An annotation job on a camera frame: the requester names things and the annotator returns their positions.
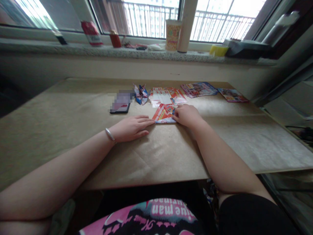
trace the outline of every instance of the colorful paper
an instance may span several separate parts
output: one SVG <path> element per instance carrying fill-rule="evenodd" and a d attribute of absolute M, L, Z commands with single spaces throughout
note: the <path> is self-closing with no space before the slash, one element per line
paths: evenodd
<path fill-rule="evenodd" d="M 179 104 L 188 101 L 179 89 L 173 87 L 154 87 L 151 90 L 149 100 L 153 107 L 160 104 Z"/>
<path fill-rule="evenodd" d="M 216 95 L 218 93 L 218 91 L 208 82 L 182 84 L 181 88 L 190 98 Z"/>
<path fill-rule="evenodd" d="M 152 119 L 154 119 L 156 123 L 175 123 L 176 121 L 172 116 L 175 114 L 177 107 L 178 105 L 160 104 Z"/>
<path fill-rule="evenodd" d="M 239 91 L 236 89 L 224 89 L 218 88 L 218 91 L 225 97 L 227 102 L 239 102 L 239 103 L 248 103 L 247 100 Z"/>
<path fill-rule="evenodd" d="M 143 86 L 139 85 L 139 89 L 135 84 L 133 84 L 133 85 L 134 85 L 134 91 L 135 91 L 135 97 L 136 97 L 137 103 L 144 105 L 147 102 L 148 96 L 149 96 L 149 94 L 145 88 L 146 84 Z"/>

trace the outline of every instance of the granite window sill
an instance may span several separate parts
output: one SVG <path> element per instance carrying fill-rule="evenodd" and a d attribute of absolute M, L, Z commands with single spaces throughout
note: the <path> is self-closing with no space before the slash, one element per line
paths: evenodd
<path fill-rule="evenodd" d="M 113 48 L 103 45 L 92 47 L 87 44 L 70 43 L 60 45 L 58 42 L 32 41 L 19 39 L 0 39 L 0 51 L 38 55 L 78 55 L 108 58 L 149 59 L 181 62 L 246 64 L 254 66 L 275 66 L 276 60 L 260 58 L 259 60 L 213 57 L 208 52 L 187 53 L 168 51 L 140 51 L 128 48 Z"/>

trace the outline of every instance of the beige tumbler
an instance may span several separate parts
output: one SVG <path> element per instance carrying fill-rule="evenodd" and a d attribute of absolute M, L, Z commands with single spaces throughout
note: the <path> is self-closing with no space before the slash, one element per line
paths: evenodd
<path fill-rule="evenodd" d="M 176 51 L 180 28 L 182 22 L 177 20 L 166 20 L 166 50 Z"/>
<path fill-rule="evenodd" d="M 195 19 L 195 13 L 197 9 L 198 0 L 185 0 L 182 22 L 183 26 L 180 30 L 177 51 L 186 53 L 189 46 L 191 30 L 193 21 Z"/>

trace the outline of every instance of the paper cup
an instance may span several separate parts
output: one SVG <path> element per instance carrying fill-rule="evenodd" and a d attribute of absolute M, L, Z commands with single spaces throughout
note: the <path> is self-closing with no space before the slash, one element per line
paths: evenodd
<path fill-rule="evenodd" d="M 166 20 L 166 47 L 167 51 L 176 51 L 180 28 L 182 22 L 177 20 Z"/>

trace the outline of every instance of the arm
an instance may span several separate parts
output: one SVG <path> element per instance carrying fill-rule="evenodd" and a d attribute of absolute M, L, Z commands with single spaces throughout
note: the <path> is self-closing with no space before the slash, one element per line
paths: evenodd
<path fill-rule="evenodd" d="M 128 117 L 109 128 L 116 142 L 148 135 L 148 116 Z M 99 165 L 115 142 L 102 131 L 30 172 L 0 193 L 1 221 L 38 221 L 53 215 Z"/>
<path fill-rule="evenodd" d="M 202 119 L 194 106 L 179 105 L 175 114 L 177 116 L 173 118 L 194 133 L 206 168 L 224 194 L 220 204 L 228 196 L 238 193 L 256 194 L 275 203 L 247 164 Z"/>

